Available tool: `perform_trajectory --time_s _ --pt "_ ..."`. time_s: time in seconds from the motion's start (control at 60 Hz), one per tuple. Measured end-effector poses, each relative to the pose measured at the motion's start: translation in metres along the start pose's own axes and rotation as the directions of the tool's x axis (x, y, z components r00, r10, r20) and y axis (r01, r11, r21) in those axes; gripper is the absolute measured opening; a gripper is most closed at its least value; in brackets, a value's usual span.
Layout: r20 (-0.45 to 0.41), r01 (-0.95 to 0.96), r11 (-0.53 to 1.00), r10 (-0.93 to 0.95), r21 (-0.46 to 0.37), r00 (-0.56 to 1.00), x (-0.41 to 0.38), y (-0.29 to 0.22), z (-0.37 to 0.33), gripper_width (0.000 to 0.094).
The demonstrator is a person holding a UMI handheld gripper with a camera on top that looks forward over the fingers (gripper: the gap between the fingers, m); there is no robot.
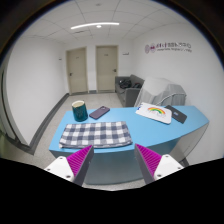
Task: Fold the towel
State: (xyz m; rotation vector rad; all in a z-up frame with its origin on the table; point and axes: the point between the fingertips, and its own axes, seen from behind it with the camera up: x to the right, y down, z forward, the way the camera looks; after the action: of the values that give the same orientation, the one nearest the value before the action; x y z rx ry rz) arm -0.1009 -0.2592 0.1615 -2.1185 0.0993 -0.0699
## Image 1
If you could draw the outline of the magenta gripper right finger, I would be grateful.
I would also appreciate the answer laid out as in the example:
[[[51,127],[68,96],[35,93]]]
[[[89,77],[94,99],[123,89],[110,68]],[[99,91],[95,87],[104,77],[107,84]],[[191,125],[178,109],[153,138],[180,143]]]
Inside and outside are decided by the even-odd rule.
[[[139,144],[135,145],[134,153],[145,184],[152,183],[183,169],[183,166],[169,154],[160,155]]]

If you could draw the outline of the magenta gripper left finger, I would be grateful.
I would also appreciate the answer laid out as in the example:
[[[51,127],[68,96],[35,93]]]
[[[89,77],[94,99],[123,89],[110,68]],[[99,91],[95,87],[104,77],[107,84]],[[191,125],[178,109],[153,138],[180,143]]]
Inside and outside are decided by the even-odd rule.
[[[59,156],[45,168],[45,171],[81,186],[93,156],[94,148],[90,145],[68,157]]]

